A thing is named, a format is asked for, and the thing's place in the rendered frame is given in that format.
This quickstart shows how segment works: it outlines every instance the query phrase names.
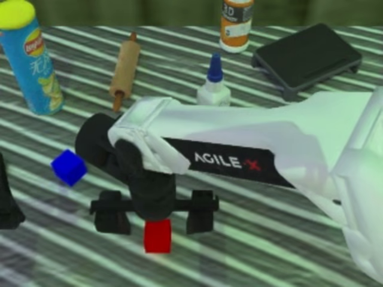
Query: white glue bottle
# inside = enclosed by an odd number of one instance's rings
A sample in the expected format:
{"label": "white glue bottle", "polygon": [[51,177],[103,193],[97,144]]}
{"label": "white glue bottle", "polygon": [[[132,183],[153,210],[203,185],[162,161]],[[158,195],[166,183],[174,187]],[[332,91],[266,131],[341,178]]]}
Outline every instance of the white glue bottle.
{"label": "white glue bottle", "polygon": [[209,106],[230,106],[231,91],[223,83],[221,55],[214,53],[205,84],[197,90],[197,104]]}
{"label": "white glue bottle", "polygon": [[228,53],[241,53],[249,44],[254,0],[223,0],[220,46]]}

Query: rolling pin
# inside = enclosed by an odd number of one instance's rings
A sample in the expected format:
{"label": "rolling pin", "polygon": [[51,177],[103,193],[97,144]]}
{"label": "rolling pin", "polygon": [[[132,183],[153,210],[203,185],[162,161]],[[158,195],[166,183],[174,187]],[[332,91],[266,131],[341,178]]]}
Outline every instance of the rolling pin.
{"label": "rolling pin", "polygon": [[114,77],[110,85],[109,93],[114,97],[113,111],[118,112],[122,106],[122,100],[127,99],[132,91],[133,81],[138,63],[140,46],[137,43],[137,34],[131,33],[128,41],[121,44]]}

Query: red x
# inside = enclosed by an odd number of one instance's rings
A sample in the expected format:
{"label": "red x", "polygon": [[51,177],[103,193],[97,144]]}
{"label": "red x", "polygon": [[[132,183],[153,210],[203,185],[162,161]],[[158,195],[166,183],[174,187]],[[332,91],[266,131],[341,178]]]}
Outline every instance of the red x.
{"label": "red x", "polygon": [[261,168],[258,165],[258,161],[257,160],[254,160],[254,161],[245,160],[244,165],[248,166],[250,170],[256,170],[258,172],[261,171]]}

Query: blue chip can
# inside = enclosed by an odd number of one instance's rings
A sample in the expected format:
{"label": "blue chip can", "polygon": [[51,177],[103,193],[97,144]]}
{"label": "blue chip can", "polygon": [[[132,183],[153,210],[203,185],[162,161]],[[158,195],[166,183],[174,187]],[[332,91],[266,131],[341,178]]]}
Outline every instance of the blue chip can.
{"label": "blue chip can", "polygon": [[0,44],[28,108],[37,115],[60,111],[64,99],[37,18],[21,29],[0,29]]}

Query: yellow lid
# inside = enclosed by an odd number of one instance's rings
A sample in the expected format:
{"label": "yellow lid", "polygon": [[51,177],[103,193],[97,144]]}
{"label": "yellow lid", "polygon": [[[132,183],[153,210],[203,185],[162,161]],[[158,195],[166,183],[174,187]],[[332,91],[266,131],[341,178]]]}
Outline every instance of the yellow lid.
{"label": "yellow lid", "polygon": [[36,16],[35,7],[25,0],[0,2],[0,29],[15,30],[27,26]]}

